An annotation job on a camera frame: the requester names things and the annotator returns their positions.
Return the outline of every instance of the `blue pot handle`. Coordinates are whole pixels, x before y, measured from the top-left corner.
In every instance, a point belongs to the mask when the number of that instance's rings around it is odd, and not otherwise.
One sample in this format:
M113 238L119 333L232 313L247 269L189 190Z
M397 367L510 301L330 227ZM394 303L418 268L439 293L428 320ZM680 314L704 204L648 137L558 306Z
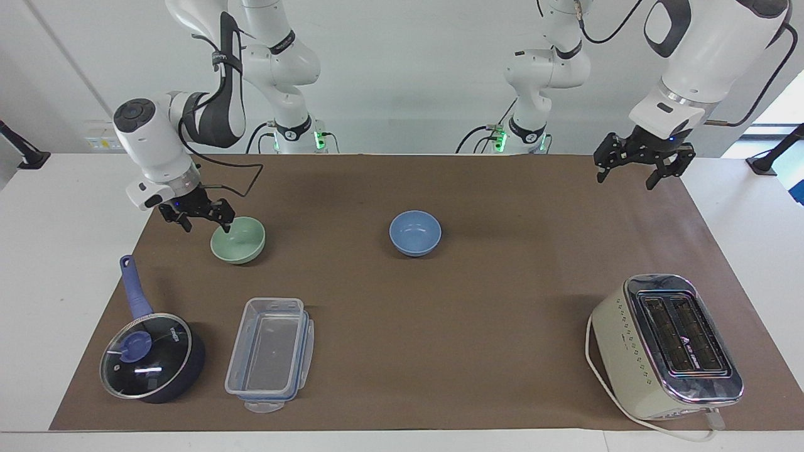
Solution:
M150 306L146 296L142 293L140 275L137 273L134 257L130 254L121 257L120 270L123 272L123 286L125 287L125 296L129 299L131 315L134 318L140 318L153 314L154 308Z

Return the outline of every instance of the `toaster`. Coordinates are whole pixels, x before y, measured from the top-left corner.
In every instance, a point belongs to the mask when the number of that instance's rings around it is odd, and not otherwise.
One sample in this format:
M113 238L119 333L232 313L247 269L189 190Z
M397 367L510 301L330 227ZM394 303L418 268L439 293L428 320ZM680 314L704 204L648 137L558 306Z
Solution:
M613 394L637 419L712 411L743 395L712 317L680 276L629 278L595 307L591 323Z

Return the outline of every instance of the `blue bowl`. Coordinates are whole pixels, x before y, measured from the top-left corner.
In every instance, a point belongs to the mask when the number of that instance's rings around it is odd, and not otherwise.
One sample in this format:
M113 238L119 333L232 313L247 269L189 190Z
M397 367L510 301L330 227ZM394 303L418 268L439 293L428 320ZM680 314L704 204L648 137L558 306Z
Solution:
M405 256L421 257L433 251L441 240L441 225L436 217L420 210L402 212L388 230L391 242Z

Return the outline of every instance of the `clear plastic container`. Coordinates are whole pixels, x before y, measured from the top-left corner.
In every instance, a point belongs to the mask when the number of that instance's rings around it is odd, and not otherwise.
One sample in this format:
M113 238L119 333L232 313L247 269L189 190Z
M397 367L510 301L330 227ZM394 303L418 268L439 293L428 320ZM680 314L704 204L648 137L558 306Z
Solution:
M252 298L240 320L226 392L254 413L282 408L304 388L313 341L313 320L301 300Z

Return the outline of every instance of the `green bowl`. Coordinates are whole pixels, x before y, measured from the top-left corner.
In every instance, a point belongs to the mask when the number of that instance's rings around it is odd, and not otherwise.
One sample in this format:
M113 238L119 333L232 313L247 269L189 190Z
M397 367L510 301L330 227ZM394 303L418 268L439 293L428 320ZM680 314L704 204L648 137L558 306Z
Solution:
M245 264L259 256L265 247L265 228L249 216L239 216L232 221L229 233L220 226L212 233L209 247L221 261Z

